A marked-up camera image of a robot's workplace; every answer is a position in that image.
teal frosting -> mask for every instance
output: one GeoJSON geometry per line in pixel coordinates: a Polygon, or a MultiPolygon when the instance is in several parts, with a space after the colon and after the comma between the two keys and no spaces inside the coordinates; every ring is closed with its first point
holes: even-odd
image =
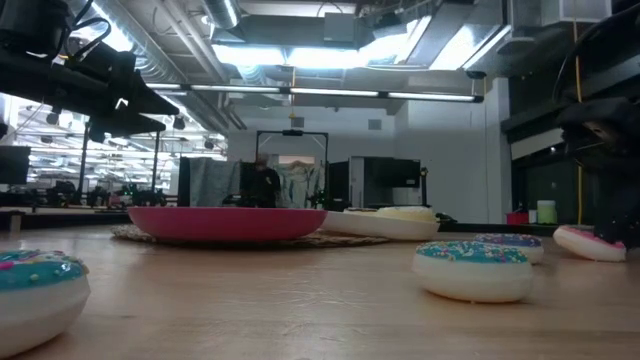
{"type": "Polygon", "coordinates": [[[87,273],[81,260],[62,251],[0,252],[0,292],[55,285],[87,273]]]}
{"type": "Polygon", "coordinates": [[[478,264],[519,264],[527,262],[527,257],[516,248],[488,245],[477,241],[426,243],[418,246],[416,254],[436,259],[478,264]]]}

white bowl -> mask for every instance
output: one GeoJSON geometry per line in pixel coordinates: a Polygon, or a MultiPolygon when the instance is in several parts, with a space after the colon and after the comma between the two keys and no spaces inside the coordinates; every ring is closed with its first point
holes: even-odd
{"type": "Polygon", "coordinates": [[[439,227],[438,223],[332,211],[329,212],[321,226],[323,230],[327,231],[411,241],[433,240],[439,227]]]}

metal beam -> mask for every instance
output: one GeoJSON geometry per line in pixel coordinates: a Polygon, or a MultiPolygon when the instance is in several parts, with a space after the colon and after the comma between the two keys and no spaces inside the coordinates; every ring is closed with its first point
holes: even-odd
{"type": "Polygon", "coordinates": [[[80,179],[78,188],[74,196],[74,202],[79,203],[82,198],[82,188],[84,187],[84,172],[87,167],[87,148],[89,147],[89,123],[84,124],[84,138],[82,140],[82,158],[80,160],[80,179]]]}
{"type": "Polygon", "coordinates": [[[151,191],[156,192],[156,175],[158,173],[158,151],[160,150],[160,132],[156,133],[156,150],[153,155],[153,178],[151,179],[151,191]]]}

red object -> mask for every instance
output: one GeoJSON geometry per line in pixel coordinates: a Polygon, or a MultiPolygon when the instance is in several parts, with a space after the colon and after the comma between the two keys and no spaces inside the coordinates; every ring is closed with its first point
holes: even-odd
{"type": "Polygon", "coordinates": [[[529,223],[528,213],[509,213],[507,214],[507,225],[522,225],[529,223]]]}
{"type": "Polygon", "coordinates": [[[194,242],[290,240],[316,231],[322,210],[134,207],[129,217],[142,231],[167,240],[194,242]]]}

toy donut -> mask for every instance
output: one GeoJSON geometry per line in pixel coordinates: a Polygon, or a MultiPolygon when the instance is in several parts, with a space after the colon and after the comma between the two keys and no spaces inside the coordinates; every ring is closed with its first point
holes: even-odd
{"type": "Polygon", "coordinates": [[[621,262],[627,254],[621,242],[609,244],[584,226],[560,226],[553,233],[553,239],[563,248],[590,260],[621,262]]]}
{"type": "Polygon", "coordinates": [[[0,358],[65,331],[89,297],[87,268],[61,251],[0,252],[0,358]]]}
{"type": "Polygon", "coordinates": [[[513,247],[520,250],[529,259],[531,264],[542,262],[544,248],[540,238],[524,234],[478,234],[473,239],[481,243],[513,247]]]}
{"type": "Polygon", "coordinates": [[[471,302],[521,300],[533,280],[522,252],[475,241],[423,244],[416,249],[413,271],[429,292],[471,302]]]}

